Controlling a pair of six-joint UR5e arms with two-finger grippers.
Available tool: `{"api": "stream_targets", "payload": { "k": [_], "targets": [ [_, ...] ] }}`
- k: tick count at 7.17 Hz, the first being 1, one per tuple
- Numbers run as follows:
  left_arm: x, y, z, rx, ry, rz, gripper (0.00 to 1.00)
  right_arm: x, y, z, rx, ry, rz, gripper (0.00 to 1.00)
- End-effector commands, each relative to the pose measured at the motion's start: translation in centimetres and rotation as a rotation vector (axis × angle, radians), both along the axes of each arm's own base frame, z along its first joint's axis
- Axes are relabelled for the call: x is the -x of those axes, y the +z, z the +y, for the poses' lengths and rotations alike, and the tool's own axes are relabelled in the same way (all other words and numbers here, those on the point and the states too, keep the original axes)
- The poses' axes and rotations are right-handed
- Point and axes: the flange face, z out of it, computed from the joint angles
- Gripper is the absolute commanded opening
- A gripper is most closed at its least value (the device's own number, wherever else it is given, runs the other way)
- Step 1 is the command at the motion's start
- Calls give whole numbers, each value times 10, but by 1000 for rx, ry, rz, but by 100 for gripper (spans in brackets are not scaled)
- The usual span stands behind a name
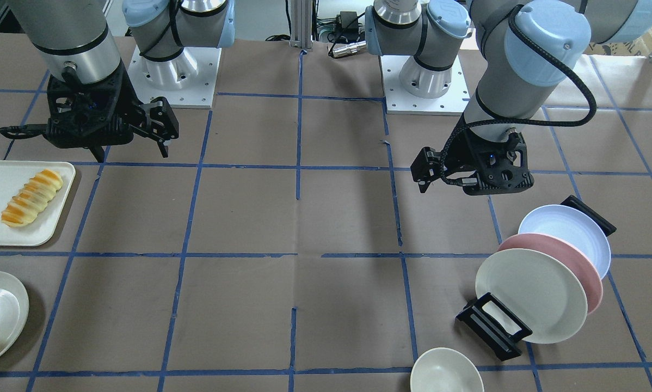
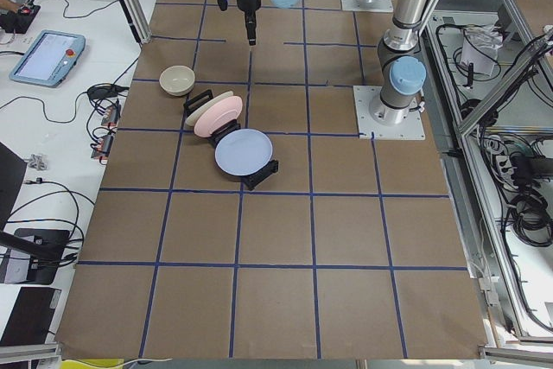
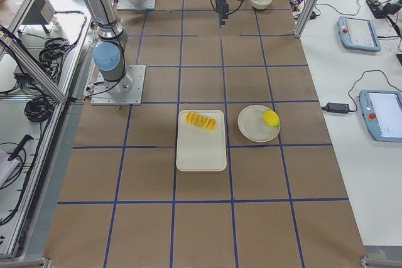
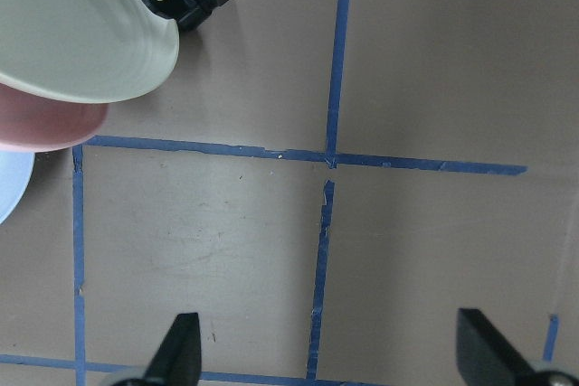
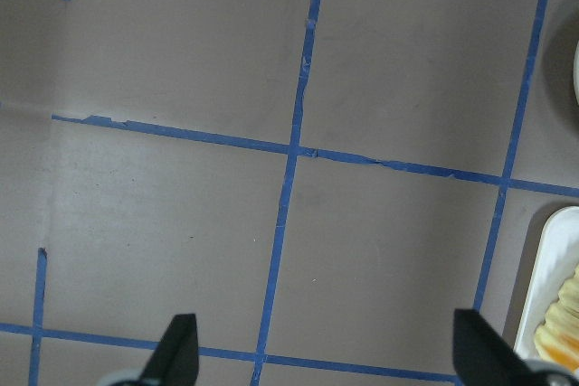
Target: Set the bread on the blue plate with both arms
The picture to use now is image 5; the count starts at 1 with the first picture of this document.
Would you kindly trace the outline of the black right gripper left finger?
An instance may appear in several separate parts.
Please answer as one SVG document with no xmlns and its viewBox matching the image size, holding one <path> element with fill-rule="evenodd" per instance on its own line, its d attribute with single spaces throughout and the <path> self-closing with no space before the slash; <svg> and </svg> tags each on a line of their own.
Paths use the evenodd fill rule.
<svg viewBox="0 0 579 386">
<path fill-rule="evenodd" d="M 195 314 L 175 315 L 140 374 L 146 385 L 195 385 L 199 346 Z"/>
</svg>

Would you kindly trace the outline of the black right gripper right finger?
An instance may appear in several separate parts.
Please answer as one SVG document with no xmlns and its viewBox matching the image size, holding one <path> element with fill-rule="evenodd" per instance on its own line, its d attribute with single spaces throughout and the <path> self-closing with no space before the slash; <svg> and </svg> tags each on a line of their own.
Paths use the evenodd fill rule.
<svg viewBox="0 0 579 386">
<path fill-rule="evenodd" d="M 535 385 L 534 373 L 473 309 L 453 314 L 453 368 L 463 385 Z"/>
</svg>

